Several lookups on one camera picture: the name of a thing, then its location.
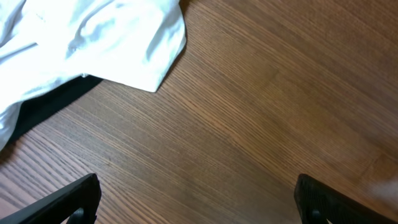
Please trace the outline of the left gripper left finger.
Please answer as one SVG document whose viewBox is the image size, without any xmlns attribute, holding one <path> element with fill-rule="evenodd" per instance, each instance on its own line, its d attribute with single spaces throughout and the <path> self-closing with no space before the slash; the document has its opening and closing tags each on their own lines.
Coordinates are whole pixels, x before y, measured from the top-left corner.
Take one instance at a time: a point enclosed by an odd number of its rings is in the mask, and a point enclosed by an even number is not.
<svg viewBox="0 0 398 224">
<path fill-rule="evenodd" d="M 98 177 L 90 173 L 35 203 L 1 219 L 4 224 L 90 223 L 101 200 Z"/>
</svg>

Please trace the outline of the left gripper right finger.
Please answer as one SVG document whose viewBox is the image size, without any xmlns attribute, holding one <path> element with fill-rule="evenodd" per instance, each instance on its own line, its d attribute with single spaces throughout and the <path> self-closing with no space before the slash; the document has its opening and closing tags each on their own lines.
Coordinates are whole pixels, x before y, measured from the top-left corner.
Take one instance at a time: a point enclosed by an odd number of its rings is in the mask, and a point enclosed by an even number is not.
<svg viewBox="0 0 398 224">
<path fill-rule="evenodd" d="M 300 174 L 294 199 L 302 224 L 397 224 L 307 174 Z"/>
</svg>

